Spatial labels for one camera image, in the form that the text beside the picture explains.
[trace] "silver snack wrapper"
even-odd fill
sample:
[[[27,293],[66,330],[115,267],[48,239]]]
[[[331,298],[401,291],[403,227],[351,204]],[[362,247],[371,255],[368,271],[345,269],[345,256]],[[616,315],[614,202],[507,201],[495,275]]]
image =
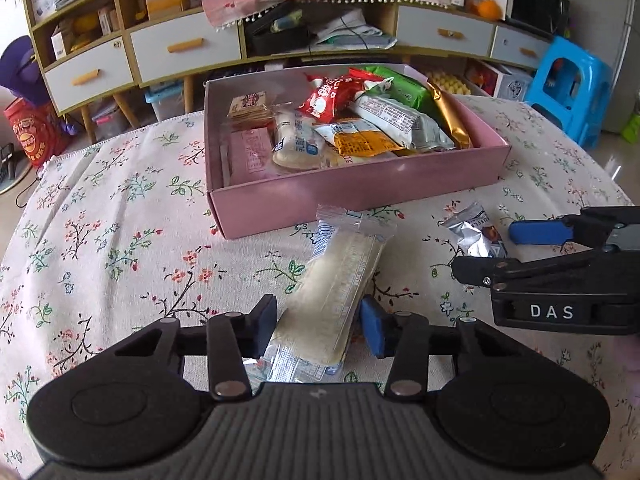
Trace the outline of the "silver snack wrapper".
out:
[[[395,99],[364,94],[350,110],[375,124],[400,146],[416,152],[453,150],[456,145],[428,115]]]
[[[443,225],[458,237],[458,246],[466,256],[507,257],[507,249],[498,229],[491,223],[478,202],[473,202],[466,209],[453,215]]]

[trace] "refrigerator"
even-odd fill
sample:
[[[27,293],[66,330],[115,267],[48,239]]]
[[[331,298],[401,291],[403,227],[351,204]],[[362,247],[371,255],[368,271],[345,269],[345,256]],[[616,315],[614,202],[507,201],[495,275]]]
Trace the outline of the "refrigerator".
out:
[[[640,91],[640,0],[569,0],[571,40],[613,69],[602,129],[619,133]]]

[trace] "floral tablecloth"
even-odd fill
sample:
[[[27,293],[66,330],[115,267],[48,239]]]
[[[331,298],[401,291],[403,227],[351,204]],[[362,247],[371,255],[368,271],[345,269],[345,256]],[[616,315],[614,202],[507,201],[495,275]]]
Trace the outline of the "floral tablecloth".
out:
[[[505,239],[513,220],[630,204],[583,150],[529,107],[461,99],[513,145],[500,182],[370,211],[394,218],[398,234],[369,290],[389,309],[425,314],[433,324],[469,315],[492,320],[488,291],[452,279],[449,265],[459,251],[439,225],[471,201],[484,205]],[[248,312],[268,292],[286,304],[300,278],[314,224],[241,240],[218,233],[205,196],[203,130],[196,113],[57,158],[31,197],[0,267],[0,458],[22,475],[40,465],[25,412],[44,383],[159,317],[198,324],[226,310]],[[577,250],[508,249],[522,260]],[[505,332],[602,391],[611,425],[597,465],[629,467],[640,449],[640,420],[611,338]],[[356,340],[337,380],[383,383],[390,365]],[[451,377],[448,360],[433,358],[430,370],[431,388]],[[207,386],[205,369],[186,377]]]

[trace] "ribbed black surface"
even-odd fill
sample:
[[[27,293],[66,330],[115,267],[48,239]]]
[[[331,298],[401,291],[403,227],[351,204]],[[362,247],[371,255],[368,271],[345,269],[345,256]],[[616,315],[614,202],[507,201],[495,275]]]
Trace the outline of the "ribbed black surface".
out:
[[[35,480],[596,480],[589,466],[514,474],[450,448],[423,410],[373,384],[265,384],[249,402],[216,408],[185,448],[121,472],[44,466]]]

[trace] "blue plastic stool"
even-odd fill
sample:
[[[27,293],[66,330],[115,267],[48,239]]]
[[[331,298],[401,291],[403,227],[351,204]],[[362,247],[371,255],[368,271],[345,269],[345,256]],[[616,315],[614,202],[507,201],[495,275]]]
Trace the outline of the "blue plastic stool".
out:
[[[562,67],[555,80],[550,80],[558,59],[562,59]],[[592,148],[600,137],[600,126],[609,105],[611,76],[611,68],[599,58],[556,37],[524,101],[580,146]]]

